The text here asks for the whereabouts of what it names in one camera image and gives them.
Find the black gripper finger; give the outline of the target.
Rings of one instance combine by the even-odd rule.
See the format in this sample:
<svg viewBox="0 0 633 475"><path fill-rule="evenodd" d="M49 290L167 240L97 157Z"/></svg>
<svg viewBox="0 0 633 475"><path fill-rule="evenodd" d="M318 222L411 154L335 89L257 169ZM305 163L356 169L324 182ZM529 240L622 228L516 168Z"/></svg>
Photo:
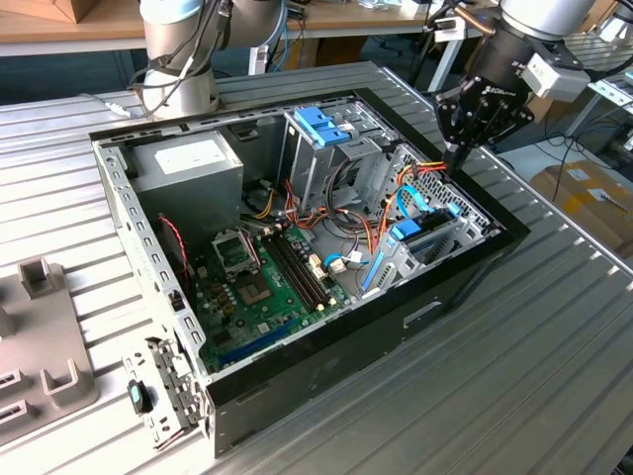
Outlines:
<svg viewBox="0 0 633 475"><path fill-rule="evenodd" d="M514 108L508 103L481 103L474 113L467 114L454 154L454 169L463 166L472 149L497 144L533 120L533 114L523 105Z"/></svg>
<svg viewBox="0 0 633 475"><path fill-rule="evenodd" d="M454 171L460 158L460 128L454 124L459 117L458 101L444 94L435 96L435 116L437 125L445 142L443 161L448 171Z"/></svg>

